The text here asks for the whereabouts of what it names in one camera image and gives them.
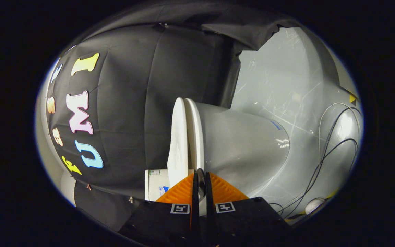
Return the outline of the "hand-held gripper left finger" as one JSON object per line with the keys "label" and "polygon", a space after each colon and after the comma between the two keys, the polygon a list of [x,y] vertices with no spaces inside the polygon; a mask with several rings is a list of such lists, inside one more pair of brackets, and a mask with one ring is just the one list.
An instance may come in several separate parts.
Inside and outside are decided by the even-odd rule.
{"label": "hand-held gripper left finger", "polygon": [[158,201],[141,202],[119,233],[144,246],[199,246],[199,174],[188,175]]}

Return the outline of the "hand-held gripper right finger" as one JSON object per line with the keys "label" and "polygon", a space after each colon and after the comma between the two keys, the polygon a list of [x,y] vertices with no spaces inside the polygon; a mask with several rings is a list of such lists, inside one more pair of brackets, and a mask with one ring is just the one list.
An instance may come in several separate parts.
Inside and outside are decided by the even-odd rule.
{"label": "hand-held gripper right finger", "polygon": [[264,198],[250,198],[212,172],[205,185],[207,246],[272,246],[290,231]]}

